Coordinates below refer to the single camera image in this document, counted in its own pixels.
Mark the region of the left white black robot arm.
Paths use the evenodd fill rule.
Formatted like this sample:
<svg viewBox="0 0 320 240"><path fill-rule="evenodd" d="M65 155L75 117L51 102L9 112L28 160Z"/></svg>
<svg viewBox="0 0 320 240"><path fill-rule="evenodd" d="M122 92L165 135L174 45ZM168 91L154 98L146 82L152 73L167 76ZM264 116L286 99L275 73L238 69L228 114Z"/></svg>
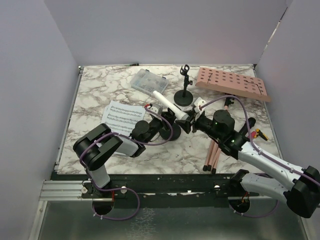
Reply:
<svg viewBox="0 0 320 240"><path fill-rule="evenodd" d="M146 146L159 146L168 142L174 134L173 123L176 117L171 109L156 114L150 122L138 121L130 136L113 132L111 128L101 123L73 145L73 151L79 157L80 164L94 183L93 191L97 196L106 197L111 190L110 176L105 163L115 153L136 158L146 149ZM161 130L169 130L169 136L162 143L151 143L154 136Z"/></svg>

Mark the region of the sheet music page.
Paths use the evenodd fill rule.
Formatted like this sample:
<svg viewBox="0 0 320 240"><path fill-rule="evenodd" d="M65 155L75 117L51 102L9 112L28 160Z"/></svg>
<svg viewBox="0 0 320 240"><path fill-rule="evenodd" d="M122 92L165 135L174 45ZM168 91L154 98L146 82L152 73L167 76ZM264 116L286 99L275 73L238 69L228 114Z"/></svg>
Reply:
<svg viewBox="0 0 320 240"><path fill-rule="evenodd" d="M112 132L128 137L136 123L144 119L145 113L142 106L126 105L112 100L104 108L101 123L106 124Z"/></svg>

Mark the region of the black round mic stand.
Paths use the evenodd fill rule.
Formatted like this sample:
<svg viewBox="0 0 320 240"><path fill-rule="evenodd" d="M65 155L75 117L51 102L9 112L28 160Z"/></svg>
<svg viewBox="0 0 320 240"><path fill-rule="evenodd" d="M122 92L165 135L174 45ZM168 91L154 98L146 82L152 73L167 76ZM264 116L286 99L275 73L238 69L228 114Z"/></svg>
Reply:
<svg viewBox="0 0 320 240"><path fill-rule="evenodd" d="M172 134L172 137L170 138L170 141L175 141L181 135L181 127L177 123L174 122L172 124L172 130L173 130L173 134ZM159 134L160 134L162 139L168 140L170 135L171 135L171 131L170 131L169 128L168 129L161 128L159 130Z"/></svg>

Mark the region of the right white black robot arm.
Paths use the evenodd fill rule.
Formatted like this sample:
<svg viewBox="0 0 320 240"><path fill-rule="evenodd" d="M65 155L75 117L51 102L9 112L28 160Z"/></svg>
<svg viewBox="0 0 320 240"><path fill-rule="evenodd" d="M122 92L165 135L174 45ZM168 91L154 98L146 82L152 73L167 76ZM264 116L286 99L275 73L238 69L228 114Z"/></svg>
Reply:
<svg viewBox="0 0 320 240"><path fill-rule="evenodd" d="M310 218L320 204L320 172L282 160L262 148L252 145L249 138L237 132L235 120L226 110L217 110L212 119L205 113L178 110L176 123L187 133L201 131L214 140L227 155L255 166L268 177L239 170L230 181L229 189L240 196L244 192L258 193L286 203L290 210Z"/></svg>

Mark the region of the pink music stand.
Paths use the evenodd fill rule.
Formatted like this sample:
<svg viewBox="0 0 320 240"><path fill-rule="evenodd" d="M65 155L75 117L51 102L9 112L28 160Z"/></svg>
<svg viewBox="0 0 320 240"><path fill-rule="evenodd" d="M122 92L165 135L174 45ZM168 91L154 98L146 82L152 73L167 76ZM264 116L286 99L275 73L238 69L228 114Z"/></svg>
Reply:
<svg viewBox="0 0 320 240"><path fill-rule="evenodd" d="M198 73L197 82L205 80L211 84L216 84L218 82L227 82L238 84L242 81L242 76L245 76L247 82L253 81L255 77L254 70L252 66L208 66L201 68ZM196 87L195 93L197 96L203 98L206 102L209 102L213 99L217 99L225 94L218 92L208 87ZM242 104L245 106L247 116L255 118L256 123L251 128L251 132L255 129L260 129L267 137L268 140L264 140L261 137L254 139L254 143L268 151L269 153L279 156L278 148L276 147L274 135L272 133L272 128L270 124L269 117L267 116L267 110L265 103L253 98L239 97ZM234 129L239 131L241 127L245 124L245 115L242 108L242 105L236 100L231 99L230 104L225 106L226 98L215 101L214 103L207 106L205 111L205 116L209 119L213 118L214 112L217 110L227 110L231 117L235 120ZM198 131L195 134L192 134L188 138L187 150L190 157L190 162L193 163L194 168L188 169L184 167L185 171L190 173L200 173L203 169L209 147L211 145L211 139L207 137L204 133ZM248 170L252 173L261 173L262 171L253 165L236 160L231 156L227 156L224 153L220 153L218 157L217 170L218 174L230 174L236 173L240 169Z"/></svg>

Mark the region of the white microphone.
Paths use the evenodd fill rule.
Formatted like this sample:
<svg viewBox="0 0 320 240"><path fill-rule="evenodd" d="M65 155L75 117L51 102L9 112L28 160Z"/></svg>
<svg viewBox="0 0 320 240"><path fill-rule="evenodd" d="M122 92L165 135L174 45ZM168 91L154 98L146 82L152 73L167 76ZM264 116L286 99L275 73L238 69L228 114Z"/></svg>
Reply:
<svg viewBox="0 0 320 240"><path fill-rule="evenodd" d="M169 108L174 113L177 120L186 120L189 117L187 113L180 110L177 106L175 106L167 98L165 98L160 92L154 90L152 94L164 107Z"/></svg>

